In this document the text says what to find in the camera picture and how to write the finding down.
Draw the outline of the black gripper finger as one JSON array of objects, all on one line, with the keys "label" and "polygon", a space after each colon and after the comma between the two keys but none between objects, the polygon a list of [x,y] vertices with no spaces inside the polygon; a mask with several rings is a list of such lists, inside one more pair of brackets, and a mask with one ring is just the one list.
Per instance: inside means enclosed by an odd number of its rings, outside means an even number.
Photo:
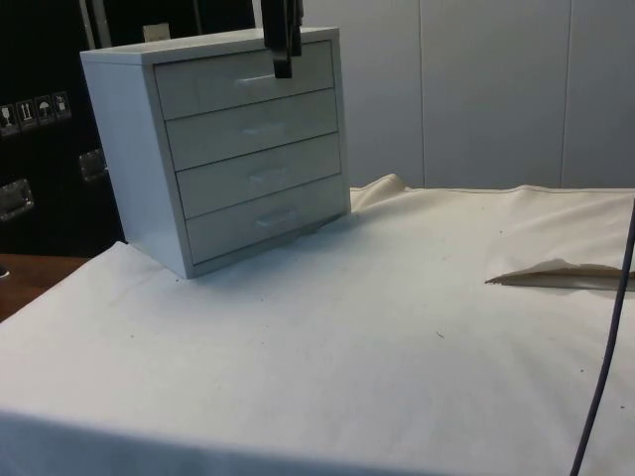
[{"label": "black gripper finger", "polygon": [[291,27],[293,13],[292,1],[261,1],[264,44],[272,54],[274,73],[277,78],[292,77]]},{"label": "black gripper finger", "polygon": [[292,1],[291,20],[291,56],[299,57],[302,54],[302,34],[301,27],[304,18],[303,0]]}]

